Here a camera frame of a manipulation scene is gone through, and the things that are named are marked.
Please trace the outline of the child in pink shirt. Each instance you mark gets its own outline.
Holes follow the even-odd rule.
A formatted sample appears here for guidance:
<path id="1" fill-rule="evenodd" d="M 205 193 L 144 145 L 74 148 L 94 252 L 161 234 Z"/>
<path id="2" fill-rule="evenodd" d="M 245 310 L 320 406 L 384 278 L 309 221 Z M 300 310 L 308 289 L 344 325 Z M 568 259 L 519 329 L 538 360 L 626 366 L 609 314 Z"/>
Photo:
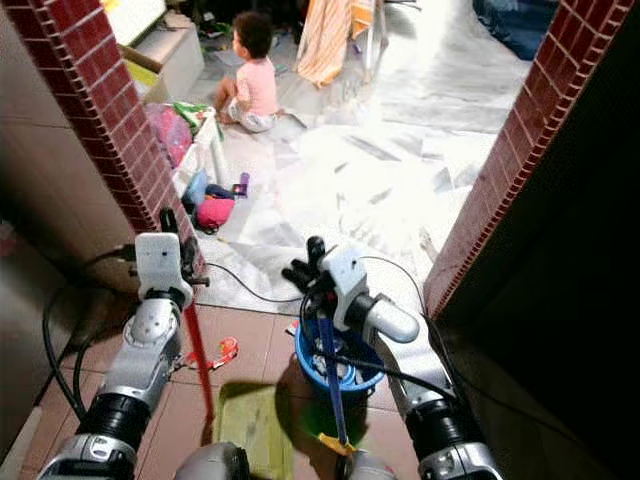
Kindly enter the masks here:
<path id="1" fill-rule="evenodd" d="M 260 12 L 242 12 L 232 24 L 233 51 L 243 63 L 221 78 L 214 102 L 218 122 L 250 133 L 270 131 L 279 113 L 276 69 L 270 60 L 273 24 Z"/>

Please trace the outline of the blue plastic bucket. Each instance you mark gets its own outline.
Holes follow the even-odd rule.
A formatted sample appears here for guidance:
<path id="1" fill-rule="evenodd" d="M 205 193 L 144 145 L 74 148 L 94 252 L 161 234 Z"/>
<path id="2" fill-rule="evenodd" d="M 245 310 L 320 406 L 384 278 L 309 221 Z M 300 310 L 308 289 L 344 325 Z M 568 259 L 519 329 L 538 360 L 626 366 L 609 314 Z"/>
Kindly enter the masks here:
<path id="1" fill-rule="evenodd" d="M 365 342 L 357 333 L 353 332 L 334 332 L 335 348 L 339 356 L 352 358 L 352 360 L 358 360 L 365 362 L 365 364 L 372 364 L 376 366 L 383 366 L 383 361 L 378 357 L 378 353 Z M 314 372 L 310 367 L 307 367 L 305 356 L 308 353 L 317 352 L 317 349 L 321 347 L 320 339 L 317 338 L 316 323 L 314 319 L 301 319 L 300 333 L 297 337 L 294 337 L 294 356 L 300 364 L 302 374 L 310 383 L 311 387 L 315 390 L 323 390 L 324 396 L 329 396 L 328 389 L 321 388 L 316 380 L 312 378 Z M 360 383 L 353 390 L 342 390 L 343 401 L 356 401 L 356 399 L 367 398 L 371 394 L 371 390 L 374 390 L 376 385 L 385 379 L 384 372 L 380 372 L 376 369 L 370 369 L 370 367 L 355 366 L 358 372 L 360 372 Z"/>

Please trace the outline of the light blue bag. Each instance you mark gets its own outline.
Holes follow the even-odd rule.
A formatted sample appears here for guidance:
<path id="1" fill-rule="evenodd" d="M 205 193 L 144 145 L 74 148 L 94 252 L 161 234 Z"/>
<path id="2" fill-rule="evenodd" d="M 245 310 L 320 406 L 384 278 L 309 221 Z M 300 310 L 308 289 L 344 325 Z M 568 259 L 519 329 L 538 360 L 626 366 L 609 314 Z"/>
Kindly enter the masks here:
<path id="1" fill-rule="evenodd" d="M 183 187 L 180 201 L 184 209 L 195 211 L 205 201 L 206 188 L 209 187 L 209 174 L 204 169 L 197 170 L 191 175 Z"/>

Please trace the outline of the crumpled silver wrapper trash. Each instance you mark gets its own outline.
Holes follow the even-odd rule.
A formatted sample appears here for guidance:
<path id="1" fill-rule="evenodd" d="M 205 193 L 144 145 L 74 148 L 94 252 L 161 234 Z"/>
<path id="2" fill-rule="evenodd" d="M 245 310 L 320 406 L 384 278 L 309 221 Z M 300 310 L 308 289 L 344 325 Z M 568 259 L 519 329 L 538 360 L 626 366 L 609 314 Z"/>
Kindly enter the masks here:
<path id="1" fill-rule="evenodd" d="M 310 367 L 311 371 L 314 372 L 312 374 L 312 378 L 316 380 L 316 383 L 320 385 L 321 388 L 329 388 L 329 360 L 323 355 L 320 355 L 319 352 L 308 353 L 305 357 L 306 366 Z M 349 366 L 348 364 L 343 364 L 343 362 L 338 362 L 333 366 L 334 370 L 334 378 L 338 380 L 338 387 L 342 390 L 353 390 L 357 387 L 357 384 L 360 383 L 360 372 L 356 369 L 356 367 Z"/>

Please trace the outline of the green cloth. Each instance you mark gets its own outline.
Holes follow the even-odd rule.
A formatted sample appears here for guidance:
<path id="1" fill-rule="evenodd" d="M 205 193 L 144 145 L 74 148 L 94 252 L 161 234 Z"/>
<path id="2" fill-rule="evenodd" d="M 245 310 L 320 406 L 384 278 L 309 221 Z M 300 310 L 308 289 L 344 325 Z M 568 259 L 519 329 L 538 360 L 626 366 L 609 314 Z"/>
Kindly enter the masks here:
<path id="1" fill-rule="evenodd" d="M 200 131 L 202 125 L 210 116 L 216 115 L 216 110 L 209 105 L 196 104 L 196 102 L 174 101 L 172 108 L 175 114 L 189 125 L 192 131 Z"/>

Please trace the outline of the yellow-green dustpan with red handle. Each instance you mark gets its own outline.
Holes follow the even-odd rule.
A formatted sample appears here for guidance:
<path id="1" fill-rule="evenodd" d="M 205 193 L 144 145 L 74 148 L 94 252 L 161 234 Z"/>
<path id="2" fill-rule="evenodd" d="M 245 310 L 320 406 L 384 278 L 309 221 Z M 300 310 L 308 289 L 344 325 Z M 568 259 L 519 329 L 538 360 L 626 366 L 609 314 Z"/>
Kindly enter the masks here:
<path id="1" fill-rule="evenodd" d="M 291 440 L 293 337 L 288 317 L 239 308 L 197 305 L 195 337 L 188 342 L 189 379 L 212 387 L 212 442 L 246 451 L 253 480 L 296 480 Z M 221 338 L 234 337 L 239 353 L 211 369 Z"/>

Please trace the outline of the green broom with blue handle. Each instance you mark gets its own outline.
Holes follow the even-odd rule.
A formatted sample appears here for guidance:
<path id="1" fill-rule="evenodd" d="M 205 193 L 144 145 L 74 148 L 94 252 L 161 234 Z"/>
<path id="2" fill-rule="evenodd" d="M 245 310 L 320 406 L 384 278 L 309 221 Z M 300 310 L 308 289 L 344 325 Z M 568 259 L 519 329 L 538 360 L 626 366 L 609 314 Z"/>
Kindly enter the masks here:
<path id="1" fill-rule="evenodd" d="M 334 326 L 332 325 L 332 320 L 323 314 L 316 315 L 315 323 L 317 338 L 321 342 L 321 347 L 317 349 L 317 353 L 325 358 L 326 388 L 329 390 L 335 433 L 337 433 L 337 436 L 321 434 L 319 440 L 326 448 L 338 453 L 339 456 L 351 457 L 352 454 L 356 453 L 356 448 L 349 440 L 346 425 L 346 407 L 342 404 L 343 393 L 342 389 L 340 389 L 340 379 L 337 374 L 337 367 L 340 361 L 337 355 L 337 346 L 335 346 Z"/>

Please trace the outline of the orange striped cloth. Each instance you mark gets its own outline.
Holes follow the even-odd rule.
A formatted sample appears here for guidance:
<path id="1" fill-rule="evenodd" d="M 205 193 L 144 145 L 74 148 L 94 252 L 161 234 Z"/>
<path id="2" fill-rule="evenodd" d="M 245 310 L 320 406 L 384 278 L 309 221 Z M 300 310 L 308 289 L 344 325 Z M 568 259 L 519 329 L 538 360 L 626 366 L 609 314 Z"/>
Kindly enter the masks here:
<path id="1" fill-rule="evenodd" d="M 372 26 L 375 0 L 308 0 L 298 44 L 298 76 L 323 88 L 342 69 L 349 42 Z"/>

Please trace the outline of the grey robot left leg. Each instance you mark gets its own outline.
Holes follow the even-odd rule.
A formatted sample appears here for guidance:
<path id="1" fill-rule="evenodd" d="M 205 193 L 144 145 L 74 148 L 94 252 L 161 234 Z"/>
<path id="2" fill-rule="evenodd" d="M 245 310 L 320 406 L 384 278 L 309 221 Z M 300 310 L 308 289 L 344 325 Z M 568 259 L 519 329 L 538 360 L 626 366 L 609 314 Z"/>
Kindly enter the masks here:
<path id="1" fill-rule="evenodd" d="M 229 442 L 202 445 L 175 471 L 173 480 L 250 480 L 246 451 Z"/>

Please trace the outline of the pink plastic bag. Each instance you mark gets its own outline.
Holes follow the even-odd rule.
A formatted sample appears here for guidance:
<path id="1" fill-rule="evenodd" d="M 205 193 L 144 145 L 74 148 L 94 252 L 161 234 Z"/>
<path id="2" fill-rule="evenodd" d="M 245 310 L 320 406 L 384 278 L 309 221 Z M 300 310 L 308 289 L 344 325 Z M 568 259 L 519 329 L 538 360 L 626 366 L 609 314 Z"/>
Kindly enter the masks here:
<path id="1" fill-rule="evenodd" d="M 163 148 L 170 168 L 177 168 L 192 143 L 192 129 L 180 119 L 170 104 L 147 102 L 145 105 L 148 124 Z"/>

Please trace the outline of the red and white wrapper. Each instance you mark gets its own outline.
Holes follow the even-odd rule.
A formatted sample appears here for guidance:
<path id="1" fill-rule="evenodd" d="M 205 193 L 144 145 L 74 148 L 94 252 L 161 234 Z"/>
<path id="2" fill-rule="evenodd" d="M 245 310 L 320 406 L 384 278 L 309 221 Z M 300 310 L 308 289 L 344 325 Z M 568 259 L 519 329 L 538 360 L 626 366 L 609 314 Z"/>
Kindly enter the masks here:
<path id="1" fill-rule="evenodd" d="M 219 367 L 229 364 L 238 356 L 239 342 L 232 335 L 221 338 L 218 343 L 218 355 L 210 361 L 211 369 L 219 369 Z"/>

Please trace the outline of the cardboard box with yellow inside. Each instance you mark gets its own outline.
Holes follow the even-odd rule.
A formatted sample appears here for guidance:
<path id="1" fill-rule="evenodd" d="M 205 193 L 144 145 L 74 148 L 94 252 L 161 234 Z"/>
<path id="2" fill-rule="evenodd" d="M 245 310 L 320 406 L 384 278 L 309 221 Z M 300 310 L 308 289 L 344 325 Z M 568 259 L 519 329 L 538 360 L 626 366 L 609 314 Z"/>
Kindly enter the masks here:
<path id="1" fill-rule="evenodd" d="M 141 54 L 140 51 L 134 50 L 133 47 L 119 44 L 118 49 L 125 60 L 125 68 L 132 78 L 134 87 L 137 88 L 140 96 L 146 99 L 148 93 L 154 91 L 160 83 L 160 65 Z"/>

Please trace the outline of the white low cabinet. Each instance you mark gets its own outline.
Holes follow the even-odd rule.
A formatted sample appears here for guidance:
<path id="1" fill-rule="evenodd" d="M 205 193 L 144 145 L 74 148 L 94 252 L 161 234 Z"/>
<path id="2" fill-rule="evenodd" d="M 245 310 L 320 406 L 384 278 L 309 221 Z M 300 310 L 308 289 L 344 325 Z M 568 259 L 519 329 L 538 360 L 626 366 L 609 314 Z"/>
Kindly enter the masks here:
<path id="1" fill-rule="evenodd" d="M 127 52 L 132 63 L 145 70 L 134 79 L 145 102 L 182 100 L 204 69 L 193 26 L 155 26 Z"/>

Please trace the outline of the white plastic rack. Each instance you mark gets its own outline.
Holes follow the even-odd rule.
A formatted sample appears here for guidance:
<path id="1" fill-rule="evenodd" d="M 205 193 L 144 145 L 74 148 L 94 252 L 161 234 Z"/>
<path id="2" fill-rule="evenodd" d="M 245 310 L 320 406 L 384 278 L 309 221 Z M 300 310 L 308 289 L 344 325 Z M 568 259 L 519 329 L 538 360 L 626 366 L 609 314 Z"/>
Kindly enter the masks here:
<path id="1" fill-rule="evenodd" d="M 224 134 L 221 131 L 218 110 L 216 110 L 216 115 L 210 116 L 200 131 L 192 131 L 192 143 L 186 156 L 180 161 L 180 165 L 172 170 L 174 187 L 182 193 L 187 180 L 200 169 L 204 169 L 209 175 L 210 183 L 221 187 L 233 186 L 237 175 L 230 173 L 223 145 Z"/>

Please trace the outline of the dark blue cushion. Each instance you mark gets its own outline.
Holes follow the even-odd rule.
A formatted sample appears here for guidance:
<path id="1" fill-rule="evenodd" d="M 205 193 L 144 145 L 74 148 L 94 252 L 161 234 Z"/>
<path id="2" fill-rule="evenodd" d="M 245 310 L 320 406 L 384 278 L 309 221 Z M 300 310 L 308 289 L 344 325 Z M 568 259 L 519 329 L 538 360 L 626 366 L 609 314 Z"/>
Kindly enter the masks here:
<path id="1" fill-rule="evenodd" d="M 558 8 L 557 0 L 471 0 L 486 31 L 516 58 L 531 61 Z"/>

